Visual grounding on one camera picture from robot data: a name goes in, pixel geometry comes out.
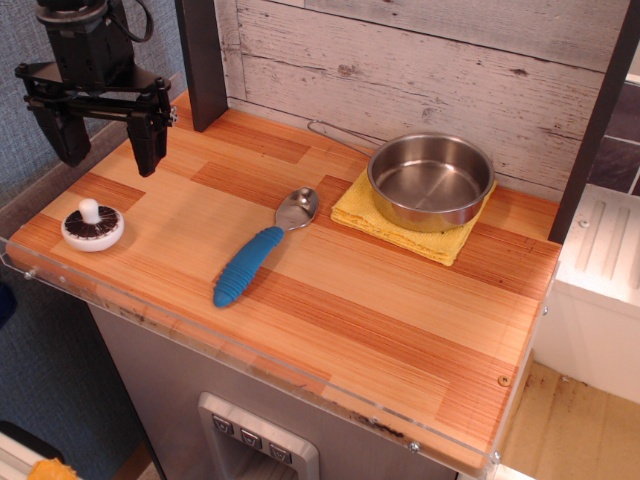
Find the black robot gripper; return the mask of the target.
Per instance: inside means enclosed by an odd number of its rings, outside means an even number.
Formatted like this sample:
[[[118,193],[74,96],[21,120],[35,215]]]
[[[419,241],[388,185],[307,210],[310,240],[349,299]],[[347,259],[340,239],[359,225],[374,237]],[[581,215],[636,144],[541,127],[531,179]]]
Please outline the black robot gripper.
[[[20,64],[15,71],[27,89],[28,109],[58,158],[77,167],[91,150],[82,117],[126,119],[138,172],[152,175],[167,153],[167,126],[177,120],[168,99],[170,82],[135,64],[135,43],[154,33],[146,5],[145,31],[129,28],[121,1],[39,1],[37,20],[44,25],[54,54],[49,63]]]

